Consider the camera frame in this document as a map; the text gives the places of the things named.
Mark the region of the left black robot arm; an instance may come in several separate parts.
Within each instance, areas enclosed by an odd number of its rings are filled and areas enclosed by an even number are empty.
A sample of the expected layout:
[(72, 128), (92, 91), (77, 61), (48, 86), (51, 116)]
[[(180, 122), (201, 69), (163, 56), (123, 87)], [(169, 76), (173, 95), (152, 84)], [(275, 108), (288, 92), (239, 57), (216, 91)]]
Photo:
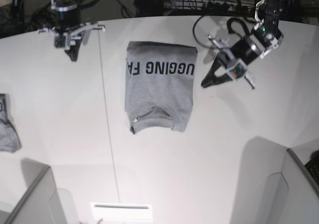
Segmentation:
[(221, 85), (226, 82), (235, 82), (245, 79), (252, 89), (255, 82), (250, 77), (248, 67), (258, 58), (263, 59), (273, 50), (277, 49), (284, 35), (279, 30), (280, 13), (284, 9), (284, 0), (259, 0), (253, 10), (254, 26), (249, 29), (244, 20), (231, 17), (227, 20), (227, 30), (230, 35), (239, 33), (232, 27), (238, 24), (244, 34), (239, 40), (228, 46), (218, 36), (208, 35), (211, 42), (210, 49), (218, 50), (212, 66), (201, 82), (203, 88)]

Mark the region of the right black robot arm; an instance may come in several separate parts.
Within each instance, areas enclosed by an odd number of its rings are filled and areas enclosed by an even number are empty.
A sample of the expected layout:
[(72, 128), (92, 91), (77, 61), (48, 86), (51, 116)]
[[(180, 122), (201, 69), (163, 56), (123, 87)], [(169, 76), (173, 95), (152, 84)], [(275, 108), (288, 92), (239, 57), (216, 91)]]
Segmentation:
[(81, 22), (78, 0), (50, 0), (51, 10), (57, 17), (51, 28), (54, 33), (54, 46), (62, 48), (70, 60), (76, 62), (87, 25)]

